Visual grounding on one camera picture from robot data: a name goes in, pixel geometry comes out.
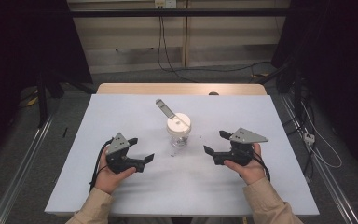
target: black curtain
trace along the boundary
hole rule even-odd
[[[358,160],[358,1],[324,1],[321,6],[307,57],[298,69]],[[288,30],[301,33],[297,28],[302,22],[290,21],[284,25],[282,41],[273,60],[276,66],[289,54],[289,49],[296,47],[293,37],[286,36],[292,35]]]
[[[72,18],[20,14],[45,9],[69,11],[66,0],[0,1],[0,142],[21,90],[36,86],[41,71],[48,83],[62,81],[52,71],[76,82],[92,82]]]

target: sleeve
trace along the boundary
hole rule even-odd
[[[255,223],[302,223],[265,177],[244,187],[243,193],[252,208]]]
[[[111,195],[101,191],[100,189],[93,188],[82,208],[75,212],[74,216],[66,223],[107,224],[113,200],[114,199]]]

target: electrical outlet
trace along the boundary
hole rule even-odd
[[[165,8],[165,0],[155,0],[155,8]]]
[[[166,0],[165,8],[176,8],[176,0]]]
[[[311,133],[304,133],[303,139],[304,139],[304,142],[312,145],[315,142],[315,135],[313,135]]]

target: white object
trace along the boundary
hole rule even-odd
[[[165,8],[176,8],[176,0],[165,0]]]
[[[175,113],[173,118],[167,119],[167,131],[172,137],[171,144],[174,147],[184,147],[191,131],[190,118],[186,114]]]
[[[172,157],[165,123],[156,99],[174,102],[191,118],[186,150]],[[46,212],[72,216],[86,201],[95,161],[112,133],[138,138],[128,156],[155,153],[143,173],[125,179],[114,193],[111,216],[246,217],[252,214],[238,174],[214,165],[203,146],[228,151],[219,131],[239,127],[268,138],[261,143],[271,184],[300,216],[318,215],[308,184],[269,96],[92,95],[76,139],[53,190]]]
[[[310,144],[312,146],[313,143],[315,143],[315,135],[311,133],[304,133],[303,134],[304,142]]]

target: lid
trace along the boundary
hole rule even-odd
[[[167,131],[176,137],[184,137],[191,131],[191,120],[186,114],[175,113],[171,119],[167,119]]]

